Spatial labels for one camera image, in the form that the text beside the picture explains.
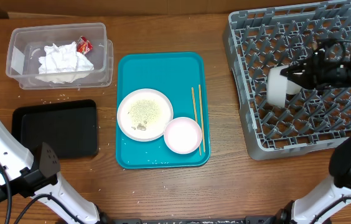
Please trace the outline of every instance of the wood grain surface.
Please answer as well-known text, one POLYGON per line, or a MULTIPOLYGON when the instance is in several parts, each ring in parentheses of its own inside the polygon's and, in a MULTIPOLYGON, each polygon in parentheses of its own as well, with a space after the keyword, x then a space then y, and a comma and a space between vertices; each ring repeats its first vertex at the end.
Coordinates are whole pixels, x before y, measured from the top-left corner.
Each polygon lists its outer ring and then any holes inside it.
MULTIPOLYGON (((113 218, 236 218, 274 215, 305 196, 328 174, 332 150, 301 157, 254 161, 246 151, 235 81, 227 66, 222 33, 228 15, 87 17, 0 20, 0 120, 11 129, 12 112, 43 101, 93 99, 98 107, 100 152, 94 158, 62 160, 65 178, 113 218), (103 22, 114 43, 113 82, 106 88, 22 90, 5 74, 11 32, 18 27, 103 22), (124 170, 115 159, 116 84, 127 54, 193 51, 205 63, 212 155, 202 167, 124 170)), ((15 196, 12 220, 29 202, 15 196)), ((0 223, 6 203, 0 203, 0 223)), ((21 223, 55 223, 58 216, 36 203, 21 223)), ((332 217, 351 223, 351 205, 332 217)))

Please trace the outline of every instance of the white tissue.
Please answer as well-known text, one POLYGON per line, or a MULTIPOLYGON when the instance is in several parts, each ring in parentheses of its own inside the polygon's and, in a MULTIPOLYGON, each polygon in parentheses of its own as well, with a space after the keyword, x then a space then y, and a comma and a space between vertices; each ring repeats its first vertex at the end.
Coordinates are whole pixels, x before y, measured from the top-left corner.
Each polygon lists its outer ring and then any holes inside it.
MULTIPOLYGON (((76 51, 76 42, 57 47, 45 46, 45 57, 40 57, 39 74, 60 73, 60 72, 80 72, 94 70, 94 65, 80 52, 76 51)), ((38 75, 36 79, 44 82, 71 83, 79 78, 84 78, 89 73, 76 75, 38 75)))

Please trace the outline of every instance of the gray plastic crate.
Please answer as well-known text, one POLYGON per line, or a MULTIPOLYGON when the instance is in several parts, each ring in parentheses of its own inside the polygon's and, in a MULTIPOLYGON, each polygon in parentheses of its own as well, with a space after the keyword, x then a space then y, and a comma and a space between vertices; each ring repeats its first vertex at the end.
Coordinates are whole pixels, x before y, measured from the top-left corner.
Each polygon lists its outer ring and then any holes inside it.
MULTIPOLYGON (((351 136, 351 88, 301 90, 286 107, 266 102, 270 68, 297 63, 316 39, 351 39, 351 1, 327 1, 233 12, 223 35, 235 77, 249 155, 256 160, 336 147, 351 136)), ((345 44, 349 60, 351 44, 345 44)), ((329 58, 337 60, 340 46, 329 58)))

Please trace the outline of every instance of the teal tray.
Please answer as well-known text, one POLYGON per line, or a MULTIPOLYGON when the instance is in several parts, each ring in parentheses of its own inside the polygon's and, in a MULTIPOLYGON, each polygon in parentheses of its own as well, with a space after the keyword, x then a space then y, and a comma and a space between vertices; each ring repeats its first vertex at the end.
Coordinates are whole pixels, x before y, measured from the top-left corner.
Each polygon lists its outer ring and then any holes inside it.
POLYGON ((204 165, 210 157, 210 126, 208 124, 205 70, 202 58, 193 52, 135 54, 123 57, 118 69, 118 105, 132 91, 152 88, 165 94, 174 110, 174 118, 195 119, 191 87, 195 89, 198 123, 200 122, 199 86, 205 128, 206 153, 196 151, 180 155, 172 152, 163 136, 150 142, 130 139, 116 122, 116 160, 126 169, 192 167, 204 165))

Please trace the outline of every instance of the red wrapper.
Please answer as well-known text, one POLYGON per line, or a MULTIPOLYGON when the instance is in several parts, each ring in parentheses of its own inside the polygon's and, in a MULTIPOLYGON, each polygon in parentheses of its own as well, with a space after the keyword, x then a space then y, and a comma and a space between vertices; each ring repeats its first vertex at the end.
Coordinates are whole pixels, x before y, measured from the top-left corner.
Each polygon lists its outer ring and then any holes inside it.
POLYGON ((84 36, 81 36, 77 41, 77 52, 87 54, 87 52, 93 49, 93 45, 84 36))

